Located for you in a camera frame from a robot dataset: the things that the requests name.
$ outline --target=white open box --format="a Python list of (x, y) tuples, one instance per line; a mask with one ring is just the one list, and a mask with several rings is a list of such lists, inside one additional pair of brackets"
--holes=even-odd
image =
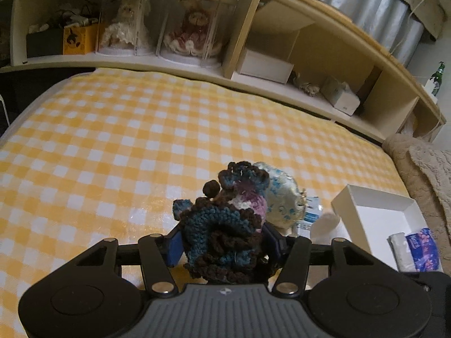
[(380, 190), (347, 185), (332, 201), (352, 242), (398, 270), (387, 238), (427, 228), (417, 202)]

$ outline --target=tissue box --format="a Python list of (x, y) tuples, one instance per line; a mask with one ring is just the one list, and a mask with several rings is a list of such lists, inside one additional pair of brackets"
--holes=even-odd
[(352, 242), (398, 270), (388, 237), (427, 228), (417, 202), (409, 197), (347, 185), (332, 201)]
[(321, 87), (321, 93), (340, 112), (352, 116), (360, 105), (359, 97), (354, 94), (345, 82), (328, 77)]
[(63, 54), (87, 54), (96, 50), (98, 24), (64, 28)]

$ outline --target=round pad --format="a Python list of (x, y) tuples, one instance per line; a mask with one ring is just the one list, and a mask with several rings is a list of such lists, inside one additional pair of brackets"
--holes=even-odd
[(103, 338), (130, 329), (141, 308), (130, 282), (102, 267), (75, 267), (29, 288), (19, 317), (31, 338)]
[(423, 289), (407, 277), (375, 267), (349, 267), (317, 284), (308, 306), (324, 330), (346, 338), (410, 338), (431, 316)]
[(102, 304), (103, 292), (87, 285), (67, 286), (58, 290), (51, 298), (51, 302), (53, 308), (61, 314), (83, 315)]

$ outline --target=bed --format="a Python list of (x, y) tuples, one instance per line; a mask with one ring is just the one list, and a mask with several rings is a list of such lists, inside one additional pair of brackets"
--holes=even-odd
[[(281, 168), (325, 209), (348, 183), (408, 195), (390, 157), (337, 124), (158, 72), (65, 80), (0, 145), (1, 337), (25, 337), (17, 304), (31, 284), (102, 238), (169, 232), (173, 199), (202, 195), (229, 161)], [(173, 275), (189, 280), (181, 266)], [(142, 283), (133, 267), (123, 276)]]

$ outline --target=wooden headboard shelf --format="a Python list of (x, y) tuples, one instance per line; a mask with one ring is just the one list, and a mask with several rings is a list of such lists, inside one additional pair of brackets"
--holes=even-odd
[[(377, 142), (398, 132), (413, 112), (419, 131), (428, 133), (444, 124), (437, 105), (407, 69), (384, 47), (333, 7), (318, 0), (240, 0), (234, 29), (221, 68), (207, 69), (170, 62), (157, 56), (109, 57), (95, 53), (79, 56), (26, 58), (26, 34), (36, 17), (44, 15), (59, 0), (13, 0), (11, 16), (11, 65), (3, 72), (48, 67), (118, 67), (161, 71), (195, 80), (213, 82), (262, 95), (336, 121)], [(238, 57), (252, 38), (268, 53), (280, 55), (295, 65), (303, 79), (321, 84), (334, 75), (355, 92), (367, 78), (380, 71), (360, 115), (348, 116), (322, 96), (311, 98), (287, 84), (278, 84), (235, 72)]]

